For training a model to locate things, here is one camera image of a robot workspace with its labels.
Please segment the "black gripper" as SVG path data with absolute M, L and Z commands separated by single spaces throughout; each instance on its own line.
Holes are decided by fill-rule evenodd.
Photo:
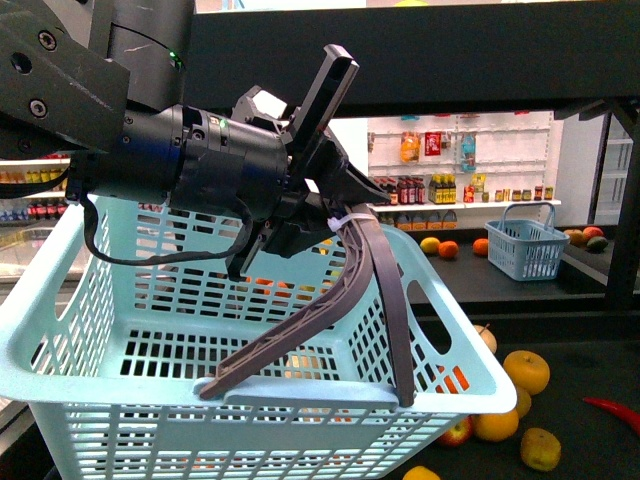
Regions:
M 385 202 L 385 190 L 356 168 L 329 122 L 351 86 L 359 65 L 345 48 L 328 44 L 325 59 L 301 106 L 279 131 L 290 162 L 278 203 L 254 221 L 248 244 L 227 261 L 240 279 L 258 252 L 289 258 L 331 237 L 327 220 L 345 207 Z

